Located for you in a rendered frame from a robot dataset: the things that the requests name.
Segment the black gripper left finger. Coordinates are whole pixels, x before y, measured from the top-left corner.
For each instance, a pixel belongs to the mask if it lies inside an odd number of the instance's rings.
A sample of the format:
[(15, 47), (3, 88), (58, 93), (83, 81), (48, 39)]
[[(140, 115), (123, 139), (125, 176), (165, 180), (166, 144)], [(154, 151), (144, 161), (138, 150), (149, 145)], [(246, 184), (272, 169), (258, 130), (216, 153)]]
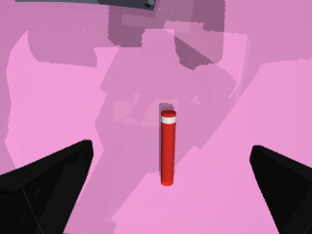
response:
[(63, 234), (89, 175), (91, 140), (0, 175), (0, 234)]

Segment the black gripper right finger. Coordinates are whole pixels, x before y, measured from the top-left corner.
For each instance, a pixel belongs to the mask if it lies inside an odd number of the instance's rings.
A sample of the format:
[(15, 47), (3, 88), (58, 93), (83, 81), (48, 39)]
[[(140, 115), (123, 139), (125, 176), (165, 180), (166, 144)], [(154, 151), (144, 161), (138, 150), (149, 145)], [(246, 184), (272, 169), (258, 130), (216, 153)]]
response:
[(312, 234), (312, 168), (262, 144), (249, 163), (279, 234)]

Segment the red peg with white band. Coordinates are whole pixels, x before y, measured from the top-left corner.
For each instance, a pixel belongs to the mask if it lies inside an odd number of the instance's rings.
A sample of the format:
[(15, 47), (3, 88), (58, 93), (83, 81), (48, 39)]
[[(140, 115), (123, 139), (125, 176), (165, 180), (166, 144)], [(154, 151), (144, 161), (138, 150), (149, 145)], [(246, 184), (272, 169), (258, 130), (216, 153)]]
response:
[(161, 111), (161, 183), (170, 186), (175, 167), (176, 111)]

